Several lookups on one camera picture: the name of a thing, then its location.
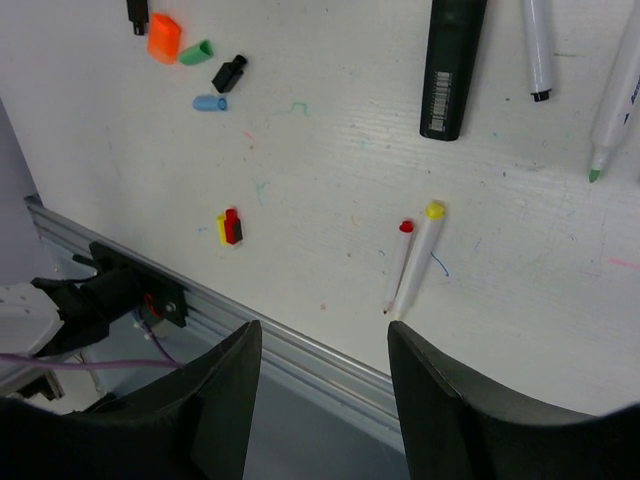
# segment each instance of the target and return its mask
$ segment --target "blue ink line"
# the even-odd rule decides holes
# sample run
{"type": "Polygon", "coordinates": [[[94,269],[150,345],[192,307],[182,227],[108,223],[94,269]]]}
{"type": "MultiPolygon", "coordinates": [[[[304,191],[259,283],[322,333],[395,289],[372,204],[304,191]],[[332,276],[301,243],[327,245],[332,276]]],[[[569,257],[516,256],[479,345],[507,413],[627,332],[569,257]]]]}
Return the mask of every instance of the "blue ink line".
{"type": "Polygon", "coordinates": [[[438,257],[436,257],[436,256],[433,254],[433,252],[431,252],[431,256],[433,257],[433,259],[434,259],[436,262],[438,262],[438,263],[440,264],[440,266],[441,266],[441,267],[442,267],[442,269],[444,270],[444,275],[445,275],[446,277],[450,277],[451,275],[449,275],[449,270],[447,270],[447,267],[445,267],[445,266],[444,266],[444,263],[442,263],[442,262],[440,261],[440,259],[439,259],[438,257]]]}

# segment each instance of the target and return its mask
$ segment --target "cable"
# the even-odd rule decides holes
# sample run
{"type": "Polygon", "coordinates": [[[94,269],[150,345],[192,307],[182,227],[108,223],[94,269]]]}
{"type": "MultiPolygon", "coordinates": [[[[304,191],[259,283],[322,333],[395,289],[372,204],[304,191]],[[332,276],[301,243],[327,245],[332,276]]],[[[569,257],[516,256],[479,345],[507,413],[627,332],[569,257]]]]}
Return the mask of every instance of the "cable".
{"type": "Polygon", "coordinates": [[[156,334],[154,333],[153,329],[151,328],[151,326],[149,325],[149,323],[142,318],[142,312],[140,311],[140,309],[134,309],[131,312],[131,315],[133,316],[133,320],[145,331],[145,333],[149,336],[149,339],[153,342],[153,344],[155,345],[155,347],[158,349],[158,351],[160,352],[160,355],[162,355],[164,358],[166,358],[167,360],[169,360],[170,362],[174,362],[174,363],[178,363],[174,360],[174,358],[169,355],[169,353],[164,349],[164,347],[162,346],[162,344],[160,343],[160,340],[158,340],[158,337],[156,336],[156,334]]]}
{"type": "Polygon", "coordinates": [[[180,368],[182,364],[166,360],[116,360],[112,362],[64,363],[54,360],[0,353],[0,362],[27,365],[30,367],[46,368],[49,370],[111,370],[115,368],[180,368]]]}
{"type": "Polygon", "coordinates": [[[151,329],[151,327],[149,326],[149,324],[145,321],[145,320],[140,320],[140,325],[142,325],[142,328],[147,332],[147,335],[149,335],[149,338],[151,339],[151,341],[153,342],[153,344],[156,346],[156,348],[158,349],[158,351],[160,352],[160,354],[166,358],[168,361],[173,362],[173,363],[178,363],[176,362],[173,357],[171,355],[169,355],[169,353],[164,349],[164,347],[162,346],[162,344],[160,343],[160,340],[158,340],[158,337],[156,337],[156,334],[153,332],[153,330],[151,329]]]}

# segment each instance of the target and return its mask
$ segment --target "thin white marker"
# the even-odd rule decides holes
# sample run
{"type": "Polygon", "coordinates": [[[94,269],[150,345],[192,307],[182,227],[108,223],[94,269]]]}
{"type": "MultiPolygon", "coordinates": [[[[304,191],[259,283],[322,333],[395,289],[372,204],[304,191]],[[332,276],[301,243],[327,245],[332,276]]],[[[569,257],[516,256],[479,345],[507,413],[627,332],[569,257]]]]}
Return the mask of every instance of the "thin white marker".
{"type": "Polygon", "coordinates": [[[412,236],[413,222],[411,220],[403,221],[398,228],[398,237],[396,239],[396,245],[393,248],[393,258],[391,260],[391,268],[389,269],[389,276],[387,280],[387,290],[384,294],[382,311],[385,315],[389,310],[391,310],[393,301],[396,299],[396,293],[398,293],[398,286],[400,285],[402,272],[404,272],[404,265],[407,263],[407,253],[409,252],[409,245],[411,244],[412,236]]]}

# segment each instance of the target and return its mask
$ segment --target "blue marker cap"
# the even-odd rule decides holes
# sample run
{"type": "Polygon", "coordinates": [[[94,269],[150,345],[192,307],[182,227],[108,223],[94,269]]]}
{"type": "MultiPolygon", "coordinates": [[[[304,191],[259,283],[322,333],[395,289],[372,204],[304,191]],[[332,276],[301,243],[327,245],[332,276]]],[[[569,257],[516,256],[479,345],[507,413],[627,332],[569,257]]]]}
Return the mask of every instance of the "blue marker cap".
{"type": "Polygon", "coordinates": [[[193,99],[192,105],[199,112],[225,112],[227,99],[215,95],[198,95],[193,99]]]}

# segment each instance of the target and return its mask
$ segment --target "black bracket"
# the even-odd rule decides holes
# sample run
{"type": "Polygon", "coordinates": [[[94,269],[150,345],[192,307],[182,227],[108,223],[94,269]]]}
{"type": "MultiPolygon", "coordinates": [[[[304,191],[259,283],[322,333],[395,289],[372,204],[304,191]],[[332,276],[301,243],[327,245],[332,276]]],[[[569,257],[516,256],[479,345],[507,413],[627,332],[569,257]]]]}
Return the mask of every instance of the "black bracket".
{"type": "Polygon", "coordinates": [[[143,302],[158,318],[179,327],[186,326],[187,304],[182,286],[165,274],[100,242],[89,245],[93,266],[98,274],[114,270],[132,270],[143,293],[143,302]]]}

